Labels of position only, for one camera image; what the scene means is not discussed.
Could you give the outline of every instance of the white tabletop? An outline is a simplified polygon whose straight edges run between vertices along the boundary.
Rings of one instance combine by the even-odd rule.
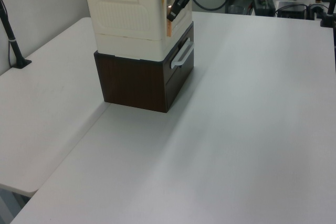
[[[169,112],[110,105],[13,224],[334,224],[332,30],[193,18],[195,68]]]
[[[106,109],[85,18],[0,76],[0,188],[32,196]]]

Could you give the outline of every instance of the white storage box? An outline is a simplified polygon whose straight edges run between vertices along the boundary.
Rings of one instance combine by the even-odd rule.
[[[88,0],[98,52],[162,61],[192,22],[190,2],[170,24],[166,19],[170,2]]]

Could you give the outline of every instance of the dark brown box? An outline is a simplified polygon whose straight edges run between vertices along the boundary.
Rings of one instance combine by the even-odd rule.
[[[94,53],[104,100],[146,110],[167,112],[194,67],[194,51],[182,66],[170,65],[190,38],[193,23],[161,61],[134,60]]]

